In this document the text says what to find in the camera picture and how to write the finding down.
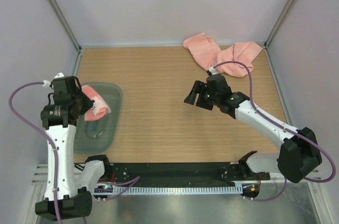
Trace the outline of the pink bunny towel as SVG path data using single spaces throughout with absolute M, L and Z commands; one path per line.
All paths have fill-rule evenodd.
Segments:
M 106 101 L 92 87 L 84 85 L 82 91 L 91 101 L 94 101 L 93 106 L 84 114 L 85 121 L 97 121 L 111 113 Z

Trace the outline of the plain pink towel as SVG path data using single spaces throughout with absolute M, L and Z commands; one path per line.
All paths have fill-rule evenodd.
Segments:
M 244 64 L 250 71 L 254 69 L 252 61 L 260 54 L 262 47 L 255 42 L 235 42 L 231 47 L 222 50 L 213 38 L 199 33 L 183 41 L 195 62 L 204 70 L 215 65 L 216 72 L 232 77 L 242 78 L 248 74 Z

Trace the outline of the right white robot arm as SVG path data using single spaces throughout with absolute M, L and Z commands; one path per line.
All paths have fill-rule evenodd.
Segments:
M 254 152 L 246 157 L 245 163 L 238 167 L 240 176 L 246 180 L 265 172 L 280 173 L 287 180 L 299 183 L 322 163 L 312 130 L 297 129 L 265 112 L 247 95 L 233 92 L 220 74 L 207 77 L 205 82 L 195 81 L 184 102 L 206 110 L 217 107 L 233 119 L 252 126 L 277 147 L 277 154 Z

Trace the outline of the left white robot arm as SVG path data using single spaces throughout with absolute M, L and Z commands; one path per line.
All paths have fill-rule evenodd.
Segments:
M 75 76 L 58 73 L 51 82 L 53 92 L 40 113 L 48 141 L 47 187 L 35 213 L 61 222 L 85 218 L 92 211 L 93 193 L 98 181 L 111 178 L 112 168 L 106 155 L 90 156 L 79 177 L 74 172 L 74 139 L 77 120 L 94 102 L 82 91 Z

